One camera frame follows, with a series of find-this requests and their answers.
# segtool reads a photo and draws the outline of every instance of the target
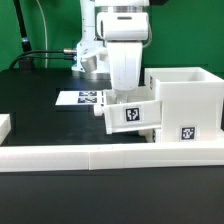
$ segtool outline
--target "black tabletop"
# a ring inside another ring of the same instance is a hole
[[[107,135],[92,105],[55,106],[60,91],[111,89],[110,81],[87,81],[69,69],[0,73],[0,113],[10,113],[4,145],[76,145],[146,142],[137,132]]]
[[[90,106],[55,106],[60,90],[102,88],[110,83],[69,70],[2,72],[0,112],[13,124],[4,145],[144,142],[136,133],[106,135]],[[223,224],[224,168],[0,173],[0,223]]]

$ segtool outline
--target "black cable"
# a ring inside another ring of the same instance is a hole
[[[20,54],[18,57],[23,57],[30,54],[46,54],[46,53],[58,53],[63,54],[64,50],[34,50],[34,51],[27,51],[22,54]]]
[[[19,23],[20,34],[21,34],[21,37],[22,37],[23,52],[31,51],[32,48],[31,48],[30,41],[27,37],[26,27],[25,27],[25,23],[24,23],[24,20],[23,20],[23,14],[22,14],[20,1],[19,0],[14,0],[14,5],[15,5],[15,8],[16,8],[16,14],[17,14],[18,23]]]
[[[14,69],[14,66],[16,65],[16,63],[19,60],[22,59],[61,59],[61,60],[73,60],[72,56],[65,56],[65,57],[41,57],[41,56],[21,56],[21,57],[17,57],[9,66],[9,69]]]

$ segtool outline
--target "white container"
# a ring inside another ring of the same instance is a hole
[[[222,79],[201,68],[149,68],[145,70],[145,85],[162,104],[161,142],[219,138]]]

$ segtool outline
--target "white plastic structure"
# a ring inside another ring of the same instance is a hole
[[[224,140],[224,80],[201,68],[157,68],[145,70],[145,85],[124,104],[104,91],[107,134],[135,130],[157,143]]]
[[[0,172],[224,165],[220,142],[0,147]]]
[[[0,114],[0,145],[11,130],[9,114]]]

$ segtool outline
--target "white block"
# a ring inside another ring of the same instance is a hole
[[[0,114],[0,145],[11,130],[9,114]]]
[[[88,146],[5,147],[0,172],[88,170]]]

